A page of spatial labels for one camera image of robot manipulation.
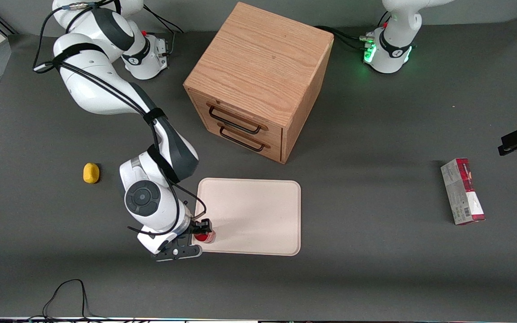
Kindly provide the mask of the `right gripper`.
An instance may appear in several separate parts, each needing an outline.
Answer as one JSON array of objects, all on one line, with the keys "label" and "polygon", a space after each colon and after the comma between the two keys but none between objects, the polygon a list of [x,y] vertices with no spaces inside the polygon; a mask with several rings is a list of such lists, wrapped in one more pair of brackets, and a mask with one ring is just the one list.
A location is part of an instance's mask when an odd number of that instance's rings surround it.
[{"label": "right gripper", "polygon": [[191,234],[207,235],[212,231],[213,227],[209,219],[201,221],[184,219],[166,234],[164,231],[142,225],[137,239],[153,255],[154,261],[175,261],[201,256],[203,250],[199,245],[191,244]]}]

